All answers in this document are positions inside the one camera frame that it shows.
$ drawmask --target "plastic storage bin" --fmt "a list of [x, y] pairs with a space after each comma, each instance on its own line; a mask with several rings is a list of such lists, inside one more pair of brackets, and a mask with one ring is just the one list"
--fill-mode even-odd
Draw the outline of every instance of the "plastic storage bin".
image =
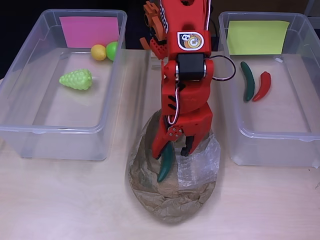
[[[320, 41], [314, 29], [302, 14], [223, 12], [218, 49], [226, 56], [229, 22], [239, 20], [280, 20], [289, 27], [282, 55], [231, 56], [237, 74], [219, 85], [231, 158], [239, 165], [319, 167]], [[271, 74], [271, 89], [258, 102], [243, 100], [241, 61], [253, 72], [255, 92], [260, 74]]]
[[[88, 48], [67, 48], [59, 17], [115, 17], [115, 61], [97, 62]], [[103, 160], [114, 135], [123, 86], [122, 51], [127, 15], [119, 10], [47, 10], [41, 14], [0, 85], [0, 136], [22, 157]], [[87, 68], [86, 92], [59, 78]]]

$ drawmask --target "red chili pepper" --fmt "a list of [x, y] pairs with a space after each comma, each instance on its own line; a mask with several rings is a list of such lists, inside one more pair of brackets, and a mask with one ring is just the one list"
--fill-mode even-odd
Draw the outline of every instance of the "red chili pepper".
[[271, 75], [268, 72], [264, 72], [261, 74], [260, 76], [261, 79], [261, 84], [260, 84], [260, 89], [259, 91], [256, 93], [256, 95], [253, 98], [253, 102], [259, 101], [260, 99], [262, 99], [269, 91], [270, 87], [271, 87]]

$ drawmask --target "table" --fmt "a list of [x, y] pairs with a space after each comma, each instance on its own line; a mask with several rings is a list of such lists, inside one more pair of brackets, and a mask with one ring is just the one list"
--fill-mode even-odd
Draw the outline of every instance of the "table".
[[[160, 107], [161, 73], [150, 69], [146, 51], [125, 54], [125, 81], [108, 159], [22, 159], [0, 141], [0, 239], [320, 238], [320, 170], [236, 165], [225, 151], [225, 127], [217, 112], [214, 124], [219, 127], [214, 130], [222, 157], [210, 199], [195, 216], [176, 225], [147, 212], [129, 186], [127, 156], [136, 134]], [[219, 106], [212, 92], [210, 104]]]

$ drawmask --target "red robot arm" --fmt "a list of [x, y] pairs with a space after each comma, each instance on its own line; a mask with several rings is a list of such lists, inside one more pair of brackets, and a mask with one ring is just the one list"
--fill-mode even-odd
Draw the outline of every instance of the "red robot arm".
[[[209, 133], [213, 113], [207, 103], [214, 75], [211, 36], [208, 31], [210, 0], [160, 0], [159, 9], [153, 3], [145, 5], [152, 17], [147, 17], [154, 32], [165, 33], [165, 39], [155, 34], [150, 48], [162, 61], [161, 118], [152, 143], [152, 156], [159, 158], [169, 141], [186, 136], [181, 155], [191, 154]], [[162, 21], [161, 30], [156, 18]]]

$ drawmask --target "green chili pepper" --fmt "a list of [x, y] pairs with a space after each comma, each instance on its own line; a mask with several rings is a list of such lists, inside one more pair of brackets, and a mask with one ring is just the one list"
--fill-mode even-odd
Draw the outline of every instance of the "green chili pepper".
[[173, 143], [170, 141], [165, 146], [161, 155], [161, 167], [160, 167], [160, 172], [157, 178], [158, 183], [161, 183], [166, 178], [166, 176], [170, 172], [170, 169], [173, 165], [174, 159], [175, 159], [175, 149], [174, 149]]
[[242, 61], [240, 65], [246, 79], [244, 101], [249, 102], [254, 97], [254, 94], [255, 94], [255, 79], [248, 64]]

